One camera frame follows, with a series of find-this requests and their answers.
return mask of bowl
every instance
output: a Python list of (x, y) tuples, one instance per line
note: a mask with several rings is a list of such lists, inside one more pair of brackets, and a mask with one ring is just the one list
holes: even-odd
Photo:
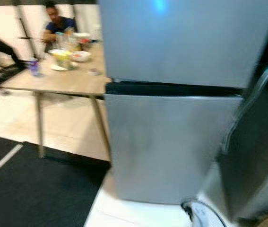
[(82, 32), (82, 33), (74, 33), (74, 36), (77, 39), (88, 39), (88, 38), (90, 38), (91, 34), (86, 33), (86, 32)]
[(72, 54), (72, 60), (78, 62), (84, 62), (89, 60), (91, 53), (86, 51), (75, 51)]
[(52, 49), (52, 50), (49, 50), (48, 53), (50, 55), (62, 55), (64, 54), (66, 51), (65, 50), (60, 50), (60, 49)]

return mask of table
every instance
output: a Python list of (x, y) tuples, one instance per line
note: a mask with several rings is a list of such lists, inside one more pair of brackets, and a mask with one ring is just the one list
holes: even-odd
[[(96, 97), (104, 94), (105, 84), (111, 80), (105, 77), (103, 46), (101, 44), (93, 44), (88, 51), (92, 54), (91, 59), (87, 62), (78, 63), (78, 67), (73, 70), (52, 70), (50, 66), (54, 64), (54, 59), (49, 57), (40, 64), (42, 77), (34, 77), (30, 70), (25, 70), (1, 85), (2, 88), (6, 89), (34, 91), (39, 157), (45, 156), (43, 147), (43, 110), (41, 108), (41, 100), (45, 92), (88, 96), (95, 112), (104, 145), (110, 154), (110, 143)], [(100, 70), (102, 74), (100, 76), (89, 75), (88, 69), (91, 68)]]

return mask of silver refrigerator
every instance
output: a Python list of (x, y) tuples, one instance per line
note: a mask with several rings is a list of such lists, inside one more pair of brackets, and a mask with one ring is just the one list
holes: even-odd
[(118, 195), (195, 197), (268, 40), (268, 1), (99, 4)]

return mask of white tile floor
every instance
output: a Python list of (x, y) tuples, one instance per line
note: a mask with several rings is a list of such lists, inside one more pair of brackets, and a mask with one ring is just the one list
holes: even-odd
[[(12, 91), (0, 96), (0, 137), (36, 143), (35, 103), (31, 92)], [(105, 113), (104, 102), (101, 102)], [(45, 145), (88, 157), (108, 160), (86, 98), (47, 94), (43, 101)], [(199, 199), (225, 211), (218, 168), (212, 168)], [(209, 227), (220, 227), (210, 216)], [(95, 199), (86, 227), (190, 227), (178, 205), (158, 205), (118, 199), (113, 170), (107, 174)]]

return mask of refrigerator door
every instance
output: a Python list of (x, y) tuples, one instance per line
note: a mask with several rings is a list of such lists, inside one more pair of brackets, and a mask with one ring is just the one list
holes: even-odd
[(248, 86), (268, 39), (268, 0), (99, 0), (108, 77)]
[(242, 98), (105, 95), (122, 199), (180, 204), (195, 197)]
[(239, 121), (219, 162), (230, 218), (268, 213), (268, 84)]

